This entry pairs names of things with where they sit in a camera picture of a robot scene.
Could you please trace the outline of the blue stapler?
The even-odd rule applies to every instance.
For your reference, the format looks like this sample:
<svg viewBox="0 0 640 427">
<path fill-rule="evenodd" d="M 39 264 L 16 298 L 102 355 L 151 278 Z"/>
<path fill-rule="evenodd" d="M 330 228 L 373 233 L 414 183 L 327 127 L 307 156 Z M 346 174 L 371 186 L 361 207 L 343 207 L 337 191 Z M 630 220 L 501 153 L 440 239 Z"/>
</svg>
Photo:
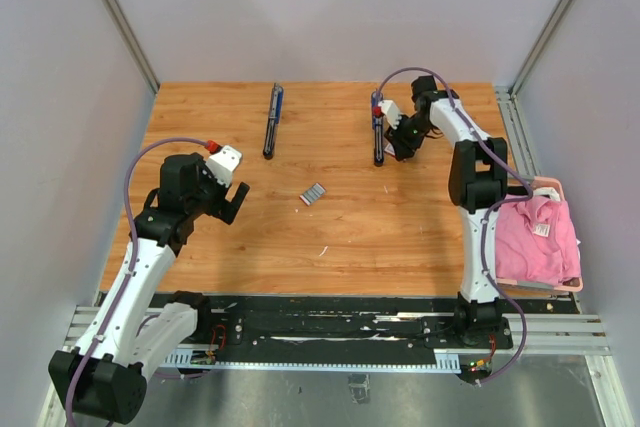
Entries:
<svg viewBox="0 0 640 427">
<path fill-rule="evenodd" d="M 371 94 L 371 121 L 373 129 L 373 163 L 376 167 L 384 164 L 384 115 L 379 106 L 381 94 L 374 90 Z"/>
<path fill-rule="evenodd" d="M 284 89 L 283 87 L 275 83 L 271 91 L 271 99 L 269 105 L 269 112 L 266 124 L 266 133 L 263 146 L 263 157 L 267 160 L 273 158 L 275 153 L 275 144 L 277 129 L 281 118 L 281 110 L 283 104 Z"/>
</svg>

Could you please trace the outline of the silver staple strip block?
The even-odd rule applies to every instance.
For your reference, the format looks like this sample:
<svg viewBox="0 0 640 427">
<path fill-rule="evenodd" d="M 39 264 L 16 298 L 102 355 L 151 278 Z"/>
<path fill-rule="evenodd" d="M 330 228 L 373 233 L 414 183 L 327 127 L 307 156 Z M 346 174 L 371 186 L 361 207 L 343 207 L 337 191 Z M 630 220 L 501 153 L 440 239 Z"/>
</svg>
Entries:
<svg viewBox="0 0 640 427">
<path fill-rule="evenodd" d="M 320 183 L 314 183 L 304 191 L 299 198 L 306 206 L 310 206 L 317 202 L 325 193 L 326 189 Z"/>
</svg>

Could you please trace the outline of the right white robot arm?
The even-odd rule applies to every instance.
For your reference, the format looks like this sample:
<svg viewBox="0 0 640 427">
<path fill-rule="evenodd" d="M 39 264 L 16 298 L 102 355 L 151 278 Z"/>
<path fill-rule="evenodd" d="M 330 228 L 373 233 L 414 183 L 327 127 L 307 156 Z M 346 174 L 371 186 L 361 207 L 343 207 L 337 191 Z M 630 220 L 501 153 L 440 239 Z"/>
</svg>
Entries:
<svg viewBox="0 0 640 427">
<path fill-rule="evenodd" d="M 462 222 L 464 270 L 452 325 L 444 333 L 465 347 L 510 348 L 513 341 L 494 279 L 498 212 L 492 208 L 507 194 L 506 141 L 483 131 L 458 95 L 439 89 L 434 77 L 417 78 L 411 89 L 412 115 L 381 95 L 374 113 L 386 120 L 384 137 L 399 161 L 413 157 L 433 131 L 443 134 L 453 149 L 448 193 Z"/>
</svg>

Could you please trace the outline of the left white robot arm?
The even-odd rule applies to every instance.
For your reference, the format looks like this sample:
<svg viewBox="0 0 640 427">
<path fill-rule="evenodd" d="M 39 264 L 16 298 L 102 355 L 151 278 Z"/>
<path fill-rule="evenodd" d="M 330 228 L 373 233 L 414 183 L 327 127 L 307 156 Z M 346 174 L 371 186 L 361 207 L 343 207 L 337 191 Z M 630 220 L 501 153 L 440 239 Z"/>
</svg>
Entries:
<svg viewBox="0 0 640 427">
<path fill-rule="evenodd" d="M 233 198 L 226 197 L 242 153 L 229 145 L 209 150 L 209 157 L 177 154 L 164 160 L 159 187 L 129 219 L 120 271 L 94 320 L 70 350 L 53 353 L 48 372 L 69 425 L 76 414 L 130 423 L 165 358 L 185 339 L 213 339 L 211 304 L 201 293 L 177 291 L 155 318 L 145 318 L 196 220 L 210 216 L 232 224 L 249 191 L 240 183 Z"/>
</svg>

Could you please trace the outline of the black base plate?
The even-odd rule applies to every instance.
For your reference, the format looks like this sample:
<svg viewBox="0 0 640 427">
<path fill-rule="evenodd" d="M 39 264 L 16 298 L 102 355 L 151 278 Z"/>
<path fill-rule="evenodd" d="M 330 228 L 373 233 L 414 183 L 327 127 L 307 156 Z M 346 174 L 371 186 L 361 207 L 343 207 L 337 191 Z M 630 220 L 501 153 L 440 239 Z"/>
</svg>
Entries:
<svg viewBox="0 0 640 427">
<path fill-rule="evenodd" d="M 173 294 L 155 294 L 145 318 L 155 318 Z M 215 320 L 213 339 L 188 338 L 173 351 L 211 360 L 289 360 L 302 352 L 381 360 L 383 353 L 399 357 L 415 348 L 456 354 L 462 371 L 487 371 L 498 357 L 557 353 L 585 332 L 573 295 L 499 300 L 513 341 L 506 349 L 465 347 L 446 335 L 455 298 L 203 295 Z"/>
</svg>

